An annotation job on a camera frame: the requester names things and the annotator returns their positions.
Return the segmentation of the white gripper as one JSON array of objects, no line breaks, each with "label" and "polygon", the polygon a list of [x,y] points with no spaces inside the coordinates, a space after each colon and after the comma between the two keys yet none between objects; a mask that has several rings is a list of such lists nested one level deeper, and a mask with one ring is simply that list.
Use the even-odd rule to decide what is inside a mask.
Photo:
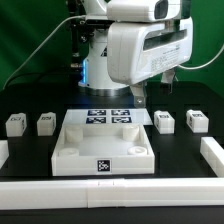
[{"label": "white gripper", "polygon": [[170,28],[163,22],[114,22],[108,32],[108,74],[114,82],[132,85],[134,106],[144,108],[147,94],[145,84],[139,82],[163,72],[160,87],[165,94],[171,94],[176,78],[174,67],[190,59],[192,43],[191,18]]}]

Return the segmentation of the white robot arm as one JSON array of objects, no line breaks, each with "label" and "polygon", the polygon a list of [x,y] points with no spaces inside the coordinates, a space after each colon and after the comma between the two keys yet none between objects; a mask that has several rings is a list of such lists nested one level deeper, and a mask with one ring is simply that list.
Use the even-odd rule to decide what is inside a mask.
[{"label": "white robot arm", "polygon": [[191,0],[66,0],[71,66],[81,89],[98,96],[131,91],[146,106],[147,80],[172,90],[175,69],[192,53]]}]

